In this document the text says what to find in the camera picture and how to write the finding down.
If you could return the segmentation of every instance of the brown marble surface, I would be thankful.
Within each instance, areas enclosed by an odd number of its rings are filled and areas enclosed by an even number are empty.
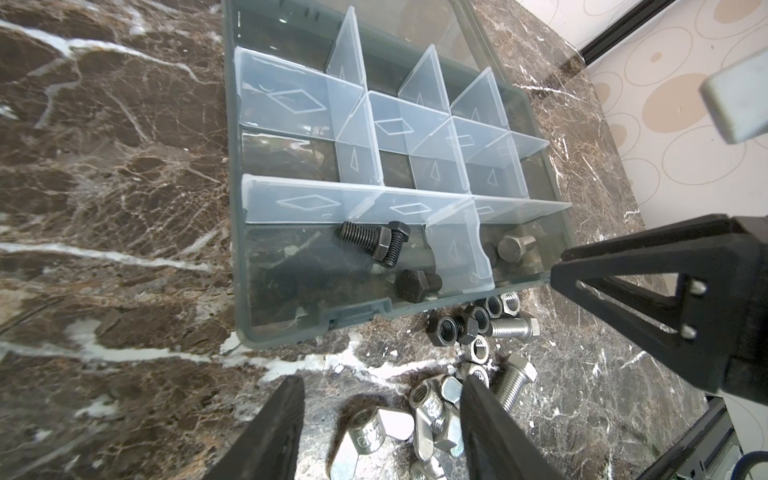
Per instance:
[[[579,243],[642,229],[578,53],[517,2],[474,6],[530,94]],[[351,412],[405,407],[459,362],[429,344],[426,315],[238,346],[221,42],[214,0],[0,6],[1,477],[200,478],[297,372],[297,478],[324,478]],[[634,478],[703,412],[599,319],[546,287],[521,296],[542,337],[498,342],[493,361],[521,350],[537,366],[513,416],[567,478]],[[413,459],[388,440],[358,477],[405,478]]]

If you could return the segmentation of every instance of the circular wall pattern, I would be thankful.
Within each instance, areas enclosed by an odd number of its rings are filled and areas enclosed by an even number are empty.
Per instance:
[[[624,6],[624,4],[626,2],[617,4],[616,0],[584,0],[584,13],[591,17],[599,17]]]
[[[624,85],[621,77],[612,71],[604,71],[592,75],[594,89],[598,93],[598,100],[603,106],[603,111],[608,112],[619,101]]]
[[[696,12],[696,31],[704,38],[728,38],[768,18],[766,0],[705,0]]]
[[[725,68],[743,58],[749,57],[753,53],[757,53],[765,47],[768,47],[768,25],[760,27],[748,35],[744,35],[744,38],[736,42],[728,53],[725,54],[723,63],[720,66]]]
[[[637,44],[629,54],[624,77],[637,87],[662,81],[683,66],[693,45],[694,39],[685,28],[659,30]]]
[[[628,158],[621,162],[630,179],[632,193],[637,205],[649,201],[659,191],[661,174],[656,165],[644,158]]]
[[[659,85],[643,105],[643,123],[662,134],[691,127],[707,114],[699,87],[707,78],[701,73],[687,73]]]
[[[704,125],[672,140],[661,157],[661,167],[675,183],[705,185],[736,170],[745,154],[746,144],[726,144],[714,125]],[[695,168],[691,168],[692,158],[699,160]]]
[[[628,154],[640,138],[640,122],[630,114],[606,115],[608,128],[616,143],[619,157]]]

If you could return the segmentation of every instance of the silver hex nut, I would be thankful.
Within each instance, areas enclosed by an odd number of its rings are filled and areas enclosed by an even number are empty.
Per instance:
[[[484,336],[477,335],[469,345],[462,345],[462,353],[470,362],[482,365],[488,361],[491,348]]]
[[[463,363],[456,369],[456,378],[465,381],[470,375],[476,376],[485,388],[488,388],[488,371],[482,365],[477,363]]]
[[[369,407],[349,422],[329,470],[331,480],[351,480],[360,455],[378,450],[387,436],[407,440],[413,434],[413,416],[399,409]]]
[[[456,407],[445,403],[443,416],[432,427],[435,448],[449,452],[462,441],[462,419]]]

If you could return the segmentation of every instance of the bolt head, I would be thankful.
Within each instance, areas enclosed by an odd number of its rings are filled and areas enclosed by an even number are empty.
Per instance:
[[[403,270],[397,277],[397,293],[410,303],[423,302],[429,292],[429,282],[422,270]]]
[[[445,403],[441,428],[435,433],[435,448],[447,452],[462,440],[462,419],[456,407]]]
[[[533,366],[533,364],[524,357],[519,356],[517,353],[511,353],[509,357],[507,357],[505,366],[507,365],[522,370],[523,373],[528,377],[528,381],[531,383],[535,382],[536,377],[538,377],[538,372],[536,372],[536,368]]]
[[[468,316],[466,313],[459,312],[454,318],[456,325],[458,326],[458,339],[457,341],[462,345],[469,345],[478,336],[479,325],[478,321]]]
[[[392,232],[400,232],[405,237],[404,241],[408,241],[408,238],[411,236],[411,227],[409,227],[407,224],[403,222],[389,222],[386,224],[387,227],[389,227]]]
[[[440,396],[450,403],[458,403],[462,399],[464,386],[455,377],[445,375],[439,380]]]
[[[496,247],[498,255],[509,263],[517,263],[525,255],[525,245],[520,237],[504,235]]]
[[[376,237],[376,245],[373,247],[371,257],[374,260],[384,260],[386,253],[389,252],[389,244],[392,242],[392,231],[387,227],[379,228],[379,235]]]

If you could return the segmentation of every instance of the screw hole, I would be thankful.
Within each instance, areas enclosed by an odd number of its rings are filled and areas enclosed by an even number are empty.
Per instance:
[[[501,300],[498,299],[497,296],[490,296],[488,298],[487,304],[488,304],[488,311],[492,315],[501,315],[501,313],[502,313],[502,302],[501,302]]]
[[[488,313],[482,308],[478,307],[472,312],[472,316],[478,321],[478,329],[484,332],[488,329],[488,322],[491,320],[488,317]]]
[[[456,338],[456,324],[448,320],[440,323],[440,338],[445,342],[454,341]]]
[[[427,398],[427,394],[429,394],[429,388],[426,385],[421,384],[416,386],[416,388],[413,389],[413,392],[411,392],[411,400],[418,405]]]
[[[488,356],[488,344],[485,342],[485,339],[483,339],[481,336],[475,339],[475,342],[473,343],[472,348],[475,351],[475,356],[480,360]]]

